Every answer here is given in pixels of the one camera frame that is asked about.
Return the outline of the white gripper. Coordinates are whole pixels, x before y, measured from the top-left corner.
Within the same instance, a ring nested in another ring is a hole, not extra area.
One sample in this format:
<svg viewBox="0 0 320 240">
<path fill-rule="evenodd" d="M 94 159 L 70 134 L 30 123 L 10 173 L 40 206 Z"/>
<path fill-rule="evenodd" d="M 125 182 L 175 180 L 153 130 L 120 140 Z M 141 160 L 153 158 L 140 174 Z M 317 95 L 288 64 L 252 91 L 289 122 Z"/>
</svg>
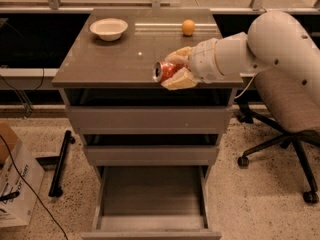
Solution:
<svg viewBox="0 0 320 240">
<path fill-rule="evenodd" d="M 171 78 L 163 81 L 161 85 L 168 90 L 181 90 L 195 87 L 198 84 L 197 79 L 204 83 L 221 80 L 223 74 L 220 72 L 215 59 L 216 44 L 217 39 L 212 38 L 200 42 L 194 48 L 183 47 L 167 55 L 166 62 L 172 64 L 189 63 L 191 71 L 183 67 Z"/>
</svg>

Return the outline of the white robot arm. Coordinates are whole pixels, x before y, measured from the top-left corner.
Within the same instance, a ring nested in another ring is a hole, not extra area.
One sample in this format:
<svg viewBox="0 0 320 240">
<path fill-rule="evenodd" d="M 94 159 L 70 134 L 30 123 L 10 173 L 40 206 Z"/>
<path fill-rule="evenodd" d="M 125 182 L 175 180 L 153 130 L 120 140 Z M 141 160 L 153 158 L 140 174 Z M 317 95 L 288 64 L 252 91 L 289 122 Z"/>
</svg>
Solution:
<svg viewBox="0 0 320 240">
<path fill-rule="evenodd" d="M 320 50 L 303 26 L 282 11 L 260 15 L 246 33 L 172 52 L 155 65 L 154 80 L 168 90 L 180 90 L 269 69 L 292 77 L 320 103 Z"/>
</svg>

